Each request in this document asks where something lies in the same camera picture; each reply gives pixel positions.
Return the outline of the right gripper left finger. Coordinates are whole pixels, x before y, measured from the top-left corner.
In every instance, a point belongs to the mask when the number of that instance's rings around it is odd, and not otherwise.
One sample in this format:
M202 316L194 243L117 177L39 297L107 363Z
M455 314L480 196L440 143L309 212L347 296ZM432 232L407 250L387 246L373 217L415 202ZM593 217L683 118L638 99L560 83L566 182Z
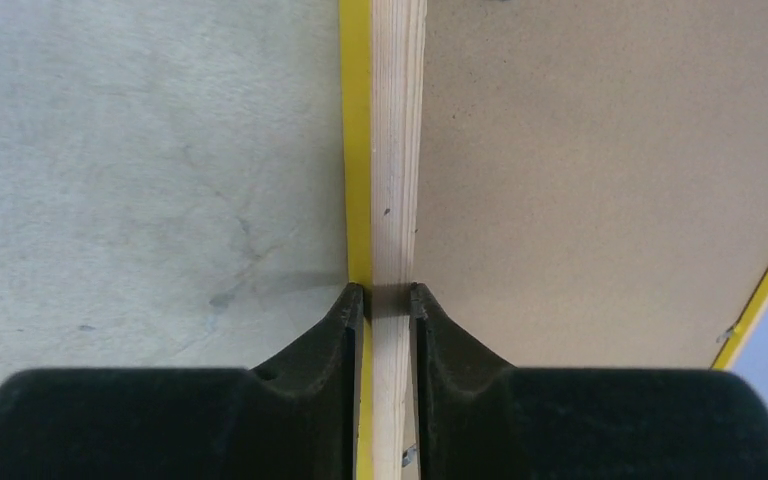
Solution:
M364 291L254 368L39 368L0 385L0 479L352 479Z

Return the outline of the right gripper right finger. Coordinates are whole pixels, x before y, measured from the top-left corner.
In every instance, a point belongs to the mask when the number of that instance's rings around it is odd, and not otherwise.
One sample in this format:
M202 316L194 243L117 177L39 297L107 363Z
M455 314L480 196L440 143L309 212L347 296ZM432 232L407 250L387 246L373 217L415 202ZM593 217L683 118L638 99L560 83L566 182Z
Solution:
M768 479L768 410L707 369L536 368L410 288L423 479Z

